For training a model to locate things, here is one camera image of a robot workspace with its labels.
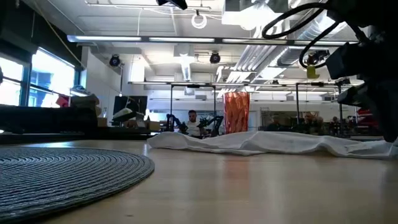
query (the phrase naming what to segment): ceiling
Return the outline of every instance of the ceiling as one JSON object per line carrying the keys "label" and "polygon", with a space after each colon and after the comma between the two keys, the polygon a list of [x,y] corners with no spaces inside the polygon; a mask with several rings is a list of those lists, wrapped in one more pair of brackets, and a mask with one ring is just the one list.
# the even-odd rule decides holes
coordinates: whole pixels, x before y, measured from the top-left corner
{"label": "ceiling", "polygon": [[[32,0],[25,0],[35,9]],[[93,4],[145,4],[156,5],[155,0],[87,0]],[[187,0],[188,6],[211,7],[211,12],[201,13],[213,15],[215,19],[207,17],[207,25],[202,29],[192,26],[192,14],[195,11],[181,11],[178,9],[120,9],[115,7],[88,6],[84,0],[41,0],[38,1],[45,16],[53,24],[70,35],[152,35],[152,36],[181,36],[181,37],[242,37],[249,38],[254,35],[255,30],[244,30],[239,25],[223,25],[221,12],[225,0]],[[312,2],[302,0],[301,4]],[[355,40],[353,32],[349,28],[334,35],[332,40]],[[105,49],[100,57],[110,57],[118,53],[113,50],[121,48],[140,48],[142,55],[155,71],[157,77],[176,77],[181,75],[181,65],[174,59],[174,44],[136,44],[110,42],[97,44],[96,48]],[[241,58],[245,45],[216,45],[195,44],[195,62],[191,64],[193,79],[209,79],[213,82],[219,65],[234,65]],[[213,65],[209,61],[212,51],[218,51],[221,62]],[[126,54],[124,59],[131,60],[133,55]],[[327,82],[329,74],[327,69],[317,70],[320,77],[315,81]],[[282,73],[284,76],[277,77],[279,83],[307,82],[306,71],[299,68],[297,64],[292,65]],[[258,80],[255,83],[264,83],[266,80]]]}

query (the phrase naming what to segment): black wire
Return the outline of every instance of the black wire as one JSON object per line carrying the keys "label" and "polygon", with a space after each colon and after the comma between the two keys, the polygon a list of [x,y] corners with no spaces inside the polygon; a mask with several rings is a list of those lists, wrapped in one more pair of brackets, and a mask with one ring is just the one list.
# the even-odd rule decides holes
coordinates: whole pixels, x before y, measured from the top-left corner
{"label": "black wire", "polygon": [[[340,23],[339,23],[339,22],[335,22],[333,25],[331,25],[329,28],[325,29],[321,34],[319,34],[318,37],[316,37],[315,39],[311,40],[311,42],[310,42],[307,46],[304,47],[304,49],[303,49],[303,50],[301,51],[301,53],[300,53],[300,57],[298,58],[298,62],[301,64],[301,66],[302,66],[303,68],[307,68],[307,67],[308,67],[308,66],[306,66],[306,65],[304,64],[304,61],[303,61],[305,53],[306,53],[315,43],[317,43],[320,39],[324,38],[324,37],[325,37],[326,35],[328,35],[333,29],[335,29],[335,28],[338,26],[338,24],[340,24]],[[320,68],[320,67],[323,67],[323,66],[325,66],[325,62],[323,62],[323,63],[321,63],[321,64],[319,64],[319,65],[316,65],[315,68]]]}
{"label": "black wire", "polygon": [[[291,28],[290,30],[287,31],[283,31],[280,34],[271,34],[271,35],[267,35],[267,32],[269,29],[271,29],[272,27],[274,27],[278,22],[293,16],[294,14],[297,14],[301,11],[307,10],[307,9],[313,9],[313,8],[319,8],[319,10],[317,10],[316,12],[314,12],[314,14],[312,14],[310,17],[306,18],[304,21],[302,21],[301,23],[299,23],[298,25],[294,26],[293,28]],[[327,3],[308,3],[308,4],[304,4],[301,6],[298,6],[294,9],[291,9],[285,13],[283,13],[282,15],[280,15],[279,17],[277,17],[276,19],[274,19],[273,21],[271,21],[270,23],[268,23],[262,30],[262,37],[265,39],[276,39],[276,38],[281,38],[284,36],[287,36],[293,32],[295,32],[296,30],[301,29],[303,26],[307,25],[309,22],[311,22],[312,20],[314,20],[314,18],[316,18],[324,9],[327,10],[333,10],[333,8],[327,4]]]}

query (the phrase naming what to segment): round woven mat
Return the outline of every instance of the round woven mat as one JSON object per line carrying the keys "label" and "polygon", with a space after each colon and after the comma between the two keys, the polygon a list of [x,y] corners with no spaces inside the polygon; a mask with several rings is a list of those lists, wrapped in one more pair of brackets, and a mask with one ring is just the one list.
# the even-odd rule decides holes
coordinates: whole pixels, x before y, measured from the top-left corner
{"label": "round woven mat", "polygon": [[148,177],[149,158],[79,148],[0,148],[0,223],[77,207]]}

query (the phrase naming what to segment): white cloth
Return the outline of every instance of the white cloth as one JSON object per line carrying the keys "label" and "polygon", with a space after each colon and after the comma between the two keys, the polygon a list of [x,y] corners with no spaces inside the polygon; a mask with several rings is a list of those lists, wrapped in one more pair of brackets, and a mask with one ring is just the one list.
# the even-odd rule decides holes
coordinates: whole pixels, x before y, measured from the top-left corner
{"label": "white cloth", "polygon": [[398,153],[398,143],[359,142],[331,136],[312,136],[288,132],[244,132],[208,139],[195,139],[180,133],[164,132],[147,140],[153,148],[229,153],[242,156],[267,152],[305,154],[328,151],[335,156],[388,159]]}
{"label": "white cloth", "polygon": [[187,122],[187,127],[188,127],[187,133],[190,136],[200,136],[200,129],[198,128],[199,124],[200,124],[199,121],[195,121],[195,122],[188,121]]}

